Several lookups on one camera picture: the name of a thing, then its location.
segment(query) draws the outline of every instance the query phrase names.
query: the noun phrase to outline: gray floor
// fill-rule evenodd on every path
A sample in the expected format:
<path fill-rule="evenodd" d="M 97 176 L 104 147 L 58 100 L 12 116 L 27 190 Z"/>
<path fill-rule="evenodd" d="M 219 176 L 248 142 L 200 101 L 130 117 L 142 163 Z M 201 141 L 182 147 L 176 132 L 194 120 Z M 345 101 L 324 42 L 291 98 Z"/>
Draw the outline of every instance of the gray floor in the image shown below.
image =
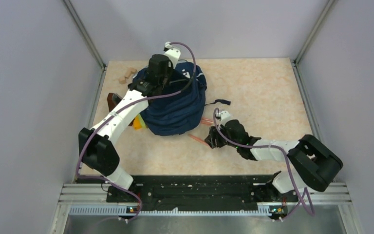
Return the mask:
<path fill-rule="evenodd" d="M 267 217 L 144 216 L 128 225 L 110 219 L 94 226 L 105 216 L 73 215 L 64 234 L 345 234 L 337 206 L 315 209 L 315 217 L 298 209 L 283 223 Z"/>

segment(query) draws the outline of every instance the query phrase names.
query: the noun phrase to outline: white wall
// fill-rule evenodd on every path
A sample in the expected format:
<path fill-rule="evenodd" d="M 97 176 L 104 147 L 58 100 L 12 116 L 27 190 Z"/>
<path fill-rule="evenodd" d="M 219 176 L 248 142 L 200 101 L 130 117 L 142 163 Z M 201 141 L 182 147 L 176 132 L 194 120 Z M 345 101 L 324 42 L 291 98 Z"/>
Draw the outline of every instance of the white wall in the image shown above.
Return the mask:
<path fill-rule="evenodd" d="M 105 61 L 147 60 L 166 41 L 198 58 L 294 58 L 326 2 L 72 0 Z"/>
<path fill-rule="evenodd" d="M 60 0 L 0 0 L 0 234 L 49 231 L 99 77 Z"/>
<path fill-rule="evenodd" d="M 301 64 L 324 141 L 374 234 L 374 1 L 339 1 Z"/>

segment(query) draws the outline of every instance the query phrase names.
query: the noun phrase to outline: table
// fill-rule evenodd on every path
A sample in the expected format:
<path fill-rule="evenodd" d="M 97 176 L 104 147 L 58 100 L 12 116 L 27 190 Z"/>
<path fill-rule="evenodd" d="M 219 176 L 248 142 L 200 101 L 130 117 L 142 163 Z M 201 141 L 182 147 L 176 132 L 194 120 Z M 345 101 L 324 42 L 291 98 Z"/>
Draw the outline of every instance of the table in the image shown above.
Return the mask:
<path fill-rule="evenodd" d="M 120 84 L 129 67 L 138 70 L 148 61 L 110 61 L 94 124 L 108 114 L 107 95 L 124 96 Z M 254 137 L 297 140 L 311 134 L 303 101 L 288 58 L 198 59 L 207 79 L 206 102 L 227 99 L 231 105 L 206 106 L 204 117 L 212 118 L 215 107 L 229 111 Z M 255 175 L 286 170 L 283 162 L 250 161 L 233 147 L 210 149 L 187 134 L 204 139 L 207 125 L 178 136 L 155 136 L 149 129 L 126 128 L 115 148 L 121 166 L 131 175 Z M 83 166 L 83 175 L 97 172 Z"/>

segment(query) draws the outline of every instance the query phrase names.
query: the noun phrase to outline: blue backpack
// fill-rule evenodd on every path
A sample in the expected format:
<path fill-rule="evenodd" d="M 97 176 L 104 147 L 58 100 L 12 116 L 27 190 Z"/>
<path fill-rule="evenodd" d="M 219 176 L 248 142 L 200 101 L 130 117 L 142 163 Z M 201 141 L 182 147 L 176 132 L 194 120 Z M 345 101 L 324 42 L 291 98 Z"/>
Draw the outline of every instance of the blue backpack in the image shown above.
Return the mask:
<path fill-rule="evenodd" d="M 138 72 L 133 81 L 144 77 L 146 68 Z M 179 61 L 169 84 L 162 94 L 181 90 L 193 73 L 193 63 Z M 202 70 L 196 66 L 195 79 L 178 95 L 156 99 L 140 114 L 148 128 L 156 135 L 170 136 L 183 134 L 200 124 L 206 102 L 207 82 Z"/>

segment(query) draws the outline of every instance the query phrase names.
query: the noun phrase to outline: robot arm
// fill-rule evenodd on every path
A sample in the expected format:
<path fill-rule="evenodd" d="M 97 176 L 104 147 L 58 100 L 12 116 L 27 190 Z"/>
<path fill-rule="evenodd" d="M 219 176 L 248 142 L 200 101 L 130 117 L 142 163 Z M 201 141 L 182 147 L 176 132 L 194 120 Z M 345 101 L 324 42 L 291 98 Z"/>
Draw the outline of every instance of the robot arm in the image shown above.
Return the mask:
<path fill-rule="evenodd" d="M 90 130 L 83 128 L 78 135 L 81 153 L 90 136 L 97 131 L 85 149 L 82 162 L 125 189 L 131 186 L 133 178 L 119 165 L 120 159 L 114 144 L 131 121 L 148 107 L 146 97 L 160 95 L 168 84 L 181 52 L 169 42 L 165 44 L 164 50 L 163 55 L 157 54 L 150 58 L 145 77 L 129 85 L 123 99 L 102 121 Z"/>
<path fill-rule="evenodd" d="M 243 158 L 255 161 L 285 161 L 283 154 L 286 154 L 294 166 L 291 173 L 299 189 L 310 187 L 323 192 L 343 167 L 342 161 L 312 135 L 305 135 L 295 141 L 266 140 L 249 136 L 243 125 L 232 119 L 227 111 L 217 113 L 216 117 L 220 119 L 220 131 L 225 137 L 248 147 L 240 147 L 225 140 L 216 127 L 211 127 L 205 139 L 211 148 L 230 145 L 236 147 Z M 287 172 L 278 173 L 271 183 L 281 194 L 294 189 Z"/>

